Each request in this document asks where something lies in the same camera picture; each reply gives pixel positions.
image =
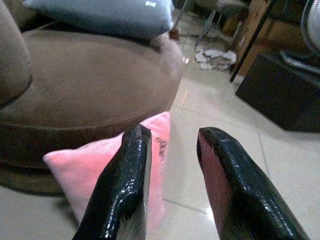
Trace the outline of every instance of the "black speaker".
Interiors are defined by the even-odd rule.
[[[258,55],[236,95],[285,130],[320,132],[320,76],[278,54]]]

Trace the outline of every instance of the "pink pillow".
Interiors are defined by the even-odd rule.
[[[155,227],[165,213],[162,182],[170,138],[170,113],[165,111],[140,124],[152,133],[152,166],[148,203],[148,228]],[[60,184],[78,221],[81,222],[100,173],[121,145],[120,135],[88,143],[77,149],[52,151],[43,156]]]

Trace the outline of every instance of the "gray pillow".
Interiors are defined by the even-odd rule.
[[[172,0],[26,0],[24,5],[103,35],[150,39],[172,27]]]

